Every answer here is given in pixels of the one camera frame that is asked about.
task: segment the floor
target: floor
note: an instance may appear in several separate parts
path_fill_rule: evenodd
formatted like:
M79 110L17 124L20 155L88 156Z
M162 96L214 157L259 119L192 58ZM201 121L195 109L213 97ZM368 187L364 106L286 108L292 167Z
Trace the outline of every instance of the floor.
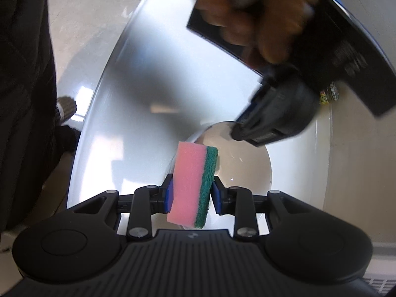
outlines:
M57 69L58 95L70 95L78 112L70 125L82 128L92 94L129 17L140 0L48 0L49 22ZM33 224L65 208L73 157L62 158L46 182L36 208L25 220ZM9 247L21 229L3 236ZM20 279L10 252L0 253L0 295Z

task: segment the person's hand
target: person's hand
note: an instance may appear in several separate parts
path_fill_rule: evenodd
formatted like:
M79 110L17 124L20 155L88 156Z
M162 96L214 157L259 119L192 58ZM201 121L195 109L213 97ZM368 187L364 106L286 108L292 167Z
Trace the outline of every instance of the person's hand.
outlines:
M243 59L257 68L264 59L274 64L287 59L293 37L304 26L308 2L313 0L264 0L265 13L256 22L250 14L233 9L230 0L197 0L196 7L205 21L222 27L226 41L246 46Z

